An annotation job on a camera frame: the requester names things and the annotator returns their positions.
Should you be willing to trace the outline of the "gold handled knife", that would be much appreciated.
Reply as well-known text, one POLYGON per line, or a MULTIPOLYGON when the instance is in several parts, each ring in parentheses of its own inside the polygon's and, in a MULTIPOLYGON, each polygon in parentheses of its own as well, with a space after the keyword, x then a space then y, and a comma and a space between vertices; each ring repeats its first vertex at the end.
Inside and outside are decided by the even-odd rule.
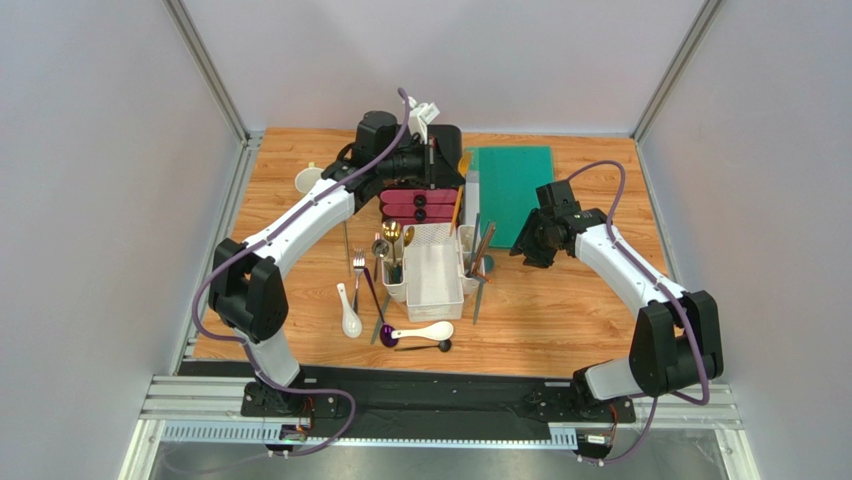
POLYGON ((454 202, 454 210, 451 217, 450 228, 449 228, 449 236, 452 237, 455 234, 456 227, 458 225, 459 215, 461 212, 461 205, 463 200, 463 192, 466 184, 466 176, 469 171, 471 162, 473 158, 473 152, 470 150, 466 150, 457 165, 458 173, 461 175, 463 179, 463 183, 458 187, 456 193, 456 199, 454 202))

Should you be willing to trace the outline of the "large silver fork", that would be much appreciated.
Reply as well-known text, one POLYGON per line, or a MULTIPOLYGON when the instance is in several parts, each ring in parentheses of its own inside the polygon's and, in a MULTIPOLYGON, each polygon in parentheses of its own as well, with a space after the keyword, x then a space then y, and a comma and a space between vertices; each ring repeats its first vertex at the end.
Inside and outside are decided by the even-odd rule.
POLYGON ((355 274, 354 293, 353 293, 353 298, 352 298, 352 309, 355 313, 358 313, 360 280, 361 280, 361 278, 364 274, 364 271, 366 269, 366 252, 365 252, 364 248, 356 248, 354 250, 352 267, 353 267, 354 274, 355 274))

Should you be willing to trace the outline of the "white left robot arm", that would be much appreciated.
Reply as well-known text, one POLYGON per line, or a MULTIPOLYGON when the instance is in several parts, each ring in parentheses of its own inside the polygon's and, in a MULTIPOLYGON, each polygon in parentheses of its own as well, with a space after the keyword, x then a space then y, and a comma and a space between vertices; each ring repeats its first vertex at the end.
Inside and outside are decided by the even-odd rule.
POLYGON ((207 302, 232 330, 228 341, 245 351, 256 381, 288 399, 316 394, 298 388, 301 373, 283 331, 289 314, 285 279, 326 233, 349 220, 392 185, 430 185, 441 165, 454 169, 461 156, 461 132, 438 125, 418 132, 417 119, 399 120, 385 111, 366 113, 355 139, 325 167, 319 180, 293 207, 259 232, 215 248, 211 273, 193 302, 207 302))

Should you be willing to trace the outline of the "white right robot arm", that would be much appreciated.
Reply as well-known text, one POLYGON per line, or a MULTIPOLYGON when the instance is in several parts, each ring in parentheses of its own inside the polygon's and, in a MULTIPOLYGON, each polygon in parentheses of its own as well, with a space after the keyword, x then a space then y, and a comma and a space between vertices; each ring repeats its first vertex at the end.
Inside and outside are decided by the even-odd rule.
POLYGON ((715 299, 667 278, 623 238, 597 208, 585 210, 569 181, 537 188, 531 210, 511 248, 528 266, 550 267, 564 251, 596 272, 626 305, 636 323, 627 356, 585 367, 573 375, 587 405, 643 394, 684 395, 698 385, 705 404, 709 381, 722 375, 724 356, 715 299))

